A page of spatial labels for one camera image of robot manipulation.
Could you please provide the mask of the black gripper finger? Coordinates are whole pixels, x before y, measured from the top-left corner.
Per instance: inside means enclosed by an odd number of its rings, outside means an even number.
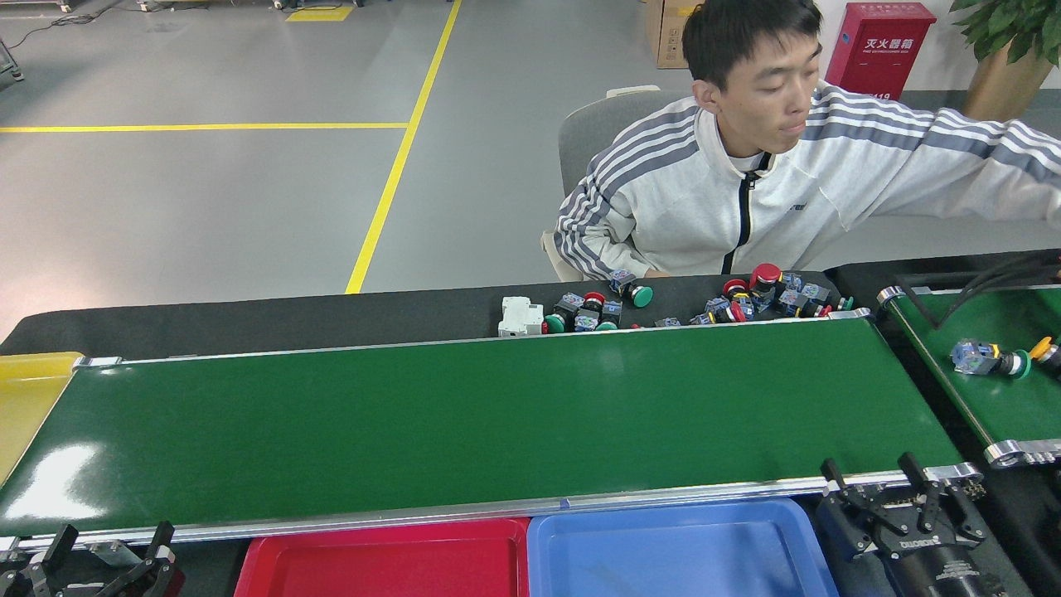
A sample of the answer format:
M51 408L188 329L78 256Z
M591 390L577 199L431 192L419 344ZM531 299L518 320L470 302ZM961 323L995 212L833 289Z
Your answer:
M99 590L99 596L178 596L185 574L170 548L173 534L170 522L159 522L145 557L132 570L118 575Z
M75 546L79 531L64 525L46 551L31 556L20 567L4 570L1 578L1 596L64 596L65 590L54 575L65 564Z

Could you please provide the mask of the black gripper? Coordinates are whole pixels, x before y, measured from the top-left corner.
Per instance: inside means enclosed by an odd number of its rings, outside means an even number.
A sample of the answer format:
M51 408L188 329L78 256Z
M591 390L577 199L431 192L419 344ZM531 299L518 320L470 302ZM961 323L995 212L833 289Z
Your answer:
M879 548L899 596L1007 596L1001 579L981 573L971 558L970 547L985 539L966 491L982 480L978 469L967 462L924 468L910 451L899 457L899 468L914 490L912 522L887 513L885 485L846 484L833 458L820 466L827 487L817 517L843 557ZM901 537L880 535L884 529Z

